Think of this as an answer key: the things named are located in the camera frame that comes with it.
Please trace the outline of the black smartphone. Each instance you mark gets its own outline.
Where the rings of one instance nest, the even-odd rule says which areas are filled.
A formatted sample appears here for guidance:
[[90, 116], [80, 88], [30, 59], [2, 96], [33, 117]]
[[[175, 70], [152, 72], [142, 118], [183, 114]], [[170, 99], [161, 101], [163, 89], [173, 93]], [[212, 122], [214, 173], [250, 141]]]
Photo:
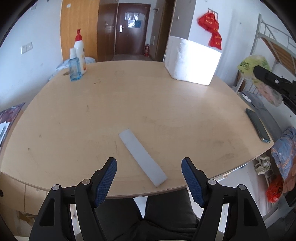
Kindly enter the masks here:
[[252, 111], [248, 108], [245, 109], [245, 112], [246, 112], [247, 116], [249, 117], [251, 123], [253, 124], [253, 126], [258, 134], [259, 139], [262, 142], [270, 143], [270, 137], [269, 137], [263, 123], [261, 122], [259, 116], [254, 111]]

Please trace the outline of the patterned fabric magazine pile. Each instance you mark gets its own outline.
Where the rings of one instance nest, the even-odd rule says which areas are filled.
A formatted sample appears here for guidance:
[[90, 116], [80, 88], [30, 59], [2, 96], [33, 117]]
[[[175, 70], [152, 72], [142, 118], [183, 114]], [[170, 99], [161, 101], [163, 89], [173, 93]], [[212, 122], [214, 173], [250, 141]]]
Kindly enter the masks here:
[[23, 114], [25, 102], [1, 111], [1, 150], [4, 148], [6, 139], [10, 136], [10, 129], [14, 128]]

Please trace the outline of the dark brown entrance door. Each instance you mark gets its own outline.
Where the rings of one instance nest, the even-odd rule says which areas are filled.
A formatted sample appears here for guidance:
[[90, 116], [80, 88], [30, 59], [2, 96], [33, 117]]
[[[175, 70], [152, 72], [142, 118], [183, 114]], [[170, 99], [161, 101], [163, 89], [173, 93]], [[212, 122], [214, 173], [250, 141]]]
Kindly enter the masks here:
[[120, 3], [117, 12], [115, 53], [142, 55], [144, 53], [149, 4]]

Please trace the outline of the white foam strip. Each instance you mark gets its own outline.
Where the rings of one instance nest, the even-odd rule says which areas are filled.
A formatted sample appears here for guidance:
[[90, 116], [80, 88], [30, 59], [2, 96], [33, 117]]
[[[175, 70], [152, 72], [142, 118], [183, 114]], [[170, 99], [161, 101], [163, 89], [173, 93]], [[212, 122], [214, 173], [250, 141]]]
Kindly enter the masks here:
[[165, 172], [154, 161], [130, 129], [119, 133], [119, 137], [155, 187], [159, 187], [167, 180]]

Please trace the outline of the white styrofoam box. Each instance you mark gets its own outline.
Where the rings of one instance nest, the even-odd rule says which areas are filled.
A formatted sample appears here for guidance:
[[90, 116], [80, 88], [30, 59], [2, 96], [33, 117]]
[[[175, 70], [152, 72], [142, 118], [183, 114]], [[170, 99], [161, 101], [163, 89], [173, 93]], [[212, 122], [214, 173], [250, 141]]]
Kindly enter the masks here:
[[176, 80], [208, 86], [221, 58], [221, 52], [199, 43], [170, 36], [165, 67]]

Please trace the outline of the green tissue packet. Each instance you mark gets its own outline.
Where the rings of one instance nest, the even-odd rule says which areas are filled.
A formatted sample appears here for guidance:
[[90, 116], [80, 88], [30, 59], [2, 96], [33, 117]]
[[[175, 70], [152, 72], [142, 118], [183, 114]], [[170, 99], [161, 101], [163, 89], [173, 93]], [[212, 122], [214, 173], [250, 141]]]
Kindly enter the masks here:
[[262, 55], [250, 55], [246, 57], [238, 66], [238, 70], [241, 75], [248, 80], [251, 80], [253, 85], [257, 88], [258, 92], [272, 105], [278, 107], [282, 104], [283, 98], [281, 94], [274, 90], [272, 87], [263, 82], [264, 75], [261, 76], [260, 72], [255, 75], [255, 67], [259, 66], [258, 70], [263, 69], [263, 74], [265, 70], [269, 72], [270, 66], [266, 58]]

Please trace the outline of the side room door frame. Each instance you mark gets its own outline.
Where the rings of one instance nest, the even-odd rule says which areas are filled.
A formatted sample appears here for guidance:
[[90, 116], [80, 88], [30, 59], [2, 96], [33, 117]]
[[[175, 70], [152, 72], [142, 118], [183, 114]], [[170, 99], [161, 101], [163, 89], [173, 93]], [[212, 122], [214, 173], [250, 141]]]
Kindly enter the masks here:
[[165, 1], [163, 5], [163, 13], [159, 27], [158, 42], [155, 54], [155, 61], [163, 62], [167, 42], [171, 30], [171, 22], [174, 14], [175, 1]]

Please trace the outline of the red hanging bags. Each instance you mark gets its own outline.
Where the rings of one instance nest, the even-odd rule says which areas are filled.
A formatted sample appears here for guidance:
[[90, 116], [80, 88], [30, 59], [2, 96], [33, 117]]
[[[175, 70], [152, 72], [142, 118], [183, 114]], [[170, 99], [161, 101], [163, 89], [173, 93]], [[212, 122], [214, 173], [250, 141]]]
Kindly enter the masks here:
[[197, 23], [207, 32], [211, 33], [211, 38], [208, 42], [209, 47], [214, 47], [222, 50], [222, 37], [219, 33], [218, 14], [208, 9], [208, 11], [197, 19]]

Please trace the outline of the white lotion pump bottle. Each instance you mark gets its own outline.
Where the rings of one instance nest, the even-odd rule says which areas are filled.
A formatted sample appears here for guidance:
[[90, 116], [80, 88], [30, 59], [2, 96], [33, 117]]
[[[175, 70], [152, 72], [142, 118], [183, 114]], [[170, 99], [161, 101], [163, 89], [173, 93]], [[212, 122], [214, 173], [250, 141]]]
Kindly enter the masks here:
[[83, 43], [82, 35], [81, 35], [80, 31], [81, 31], [81, 29], [77, 30], [74, 48], [76, 49], [76, 54], [79, 59], [81, 73], [82, 73], [82, 75], [84, 75], [87, 71], [87, 66], [86, 66], [86, 60], [85, 60], [84, 43]]

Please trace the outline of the red fire extinguisher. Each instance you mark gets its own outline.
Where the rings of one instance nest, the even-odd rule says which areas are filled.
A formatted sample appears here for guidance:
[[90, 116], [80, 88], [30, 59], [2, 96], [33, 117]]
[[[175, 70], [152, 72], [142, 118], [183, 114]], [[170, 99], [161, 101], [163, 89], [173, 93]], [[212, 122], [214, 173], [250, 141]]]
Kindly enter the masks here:
[[145, 45], [144, 56], [146, 56], [146, 57], [149, 56], [149, 44], [146, 44], [146, 45]]

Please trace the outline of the wall light switch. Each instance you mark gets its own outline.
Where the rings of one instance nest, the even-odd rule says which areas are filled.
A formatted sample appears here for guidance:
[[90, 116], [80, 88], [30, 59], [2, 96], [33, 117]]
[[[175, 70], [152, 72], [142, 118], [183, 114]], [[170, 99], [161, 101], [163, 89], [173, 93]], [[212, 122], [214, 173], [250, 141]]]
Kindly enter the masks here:
[[29, 42], [28, 44], [22, 45], [20, 47], [21, 54], [24, 54], [27, 51], [30, 51], [32, 49], [33, 49], [33, 43], [32, 42]]

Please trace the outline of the wooden wardrobe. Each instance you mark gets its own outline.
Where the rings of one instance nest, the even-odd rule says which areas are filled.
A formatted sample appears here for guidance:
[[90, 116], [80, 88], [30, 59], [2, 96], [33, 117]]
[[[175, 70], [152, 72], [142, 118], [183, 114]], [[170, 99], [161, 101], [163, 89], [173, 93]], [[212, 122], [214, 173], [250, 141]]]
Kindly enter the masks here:
[[86, 57], [97, 62], [114, 56], [118, 1], [62, 1], [60, 38], [63, 60], [69, 58], [80, 29]]

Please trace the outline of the blue spray bottle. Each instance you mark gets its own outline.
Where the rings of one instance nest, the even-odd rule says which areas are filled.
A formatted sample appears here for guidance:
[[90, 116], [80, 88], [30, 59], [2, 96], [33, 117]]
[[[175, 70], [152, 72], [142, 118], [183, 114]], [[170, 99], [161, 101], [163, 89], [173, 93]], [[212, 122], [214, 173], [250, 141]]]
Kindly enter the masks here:
[[69, 72], [71, 81], [79, 80], [82, 77], [80, 63], [75, 48], [70, 49]]

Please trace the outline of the metal bunk bed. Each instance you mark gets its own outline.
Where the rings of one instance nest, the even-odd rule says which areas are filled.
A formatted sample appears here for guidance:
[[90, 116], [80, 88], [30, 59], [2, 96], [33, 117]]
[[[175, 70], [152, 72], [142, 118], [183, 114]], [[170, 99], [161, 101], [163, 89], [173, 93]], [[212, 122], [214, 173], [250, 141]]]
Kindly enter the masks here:
[[[274, 56], [274, 63], [282, 65], [290, 73], [295, 74], [295, 53], [289, 49], [291, 36], [286, 36], [287, 44], [283, 45], [273, 31], [280, 32], [278, 28], [266, 23], [262, 15], [259, 15], [250, 55], [238, 65], [241, 78], [237, 87], [240, 87], [244, 80], [249, 80], [271, 104], [274, 106], [284, 104], [294, 113], [295, 81], [275, 75], [266, 58], [254, 53], [258, 40], [262, 39]], [[271, 153], [283, 179], [282, 191], [288, 205], [293, 206], [295, 204], [295, 128], [293, 126], [281, 134]]]

